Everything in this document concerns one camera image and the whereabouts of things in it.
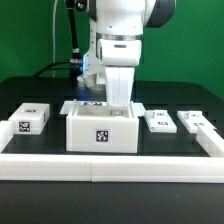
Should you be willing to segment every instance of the green backdrop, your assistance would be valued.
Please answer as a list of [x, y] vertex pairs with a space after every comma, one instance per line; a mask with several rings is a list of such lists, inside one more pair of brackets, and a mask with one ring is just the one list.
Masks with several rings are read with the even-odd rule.
[[[0, 1], [0, 81], [31, 76], [52, 62], [54, 0]], [[145, 29], [136, 79], [199, 83], [224, 99], [224, 1], [177, 0], [172, 20]], [[76, 12], [81, 51], [88, 49], [88, 17]], [[57, 60], [69, 59], [67, 11], [59, 0]]]

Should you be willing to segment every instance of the black table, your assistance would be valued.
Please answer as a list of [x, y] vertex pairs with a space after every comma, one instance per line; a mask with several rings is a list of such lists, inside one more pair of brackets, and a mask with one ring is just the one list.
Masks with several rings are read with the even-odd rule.
[[[65, 100], [105, 101], [105, 92], [78, 88], [68, 79], [10, 78], [0, 84], [0, 120], [24, 102], [50, 103], [40, 136], [13, 138], [3, 153], [71, 154], [65, 151]], [[224, 136], [224, 102], [192, 83], [135, 82], [132, 99], [147, 110], [165, 109], [177, 134], [150, 133], [140, 118], [139, 156], [208, 156], [176, 116], [201, 110]], [[0, 182], [0, 223], [223, 223], [223, 184]]]

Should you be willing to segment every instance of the white platform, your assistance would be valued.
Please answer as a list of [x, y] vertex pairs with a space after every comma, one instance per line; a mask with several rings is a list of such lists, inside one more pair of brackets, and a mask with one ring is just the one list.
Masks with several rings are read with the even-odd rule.
[[198, 127], [216, 129], [202, 114], [202, 111], [178, 111], [178, 118], [190, 133], [196, 134]]
[[177, 126], [166, 110], [145, 111], [145, 120], [151, 132], [176, 133]]

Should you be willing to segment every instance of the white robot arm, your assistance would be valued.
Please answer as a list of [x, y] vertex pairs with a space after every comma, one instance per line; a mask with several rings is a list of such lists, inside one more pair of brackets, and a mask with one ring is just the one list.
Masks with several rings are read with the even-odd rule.
[[[93, 71], [105, 76], [107, 103], [112, 111], [129, 106], [134, 70], [141, 57], [143, 27], [165, 24], [173, 15], [175, 4], [175, 0], [88, 1], [92, 30], [96, 32], [96, 39], [92, 40], [96, 51]], [[92, 75], [91, 70], [84, 73], [84, 80], [88, 75]]]

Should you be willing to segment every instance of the white plastic container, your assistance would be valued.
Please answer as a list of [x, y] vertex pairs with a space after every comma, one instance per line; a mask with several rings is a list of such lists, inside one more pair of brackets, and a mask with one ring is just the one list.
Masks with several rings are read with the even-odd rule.
[[136, 153], [138, 118], [133, 104], [122, 116], [107, 106], [75, 102], [66, 120], [67, 151]]

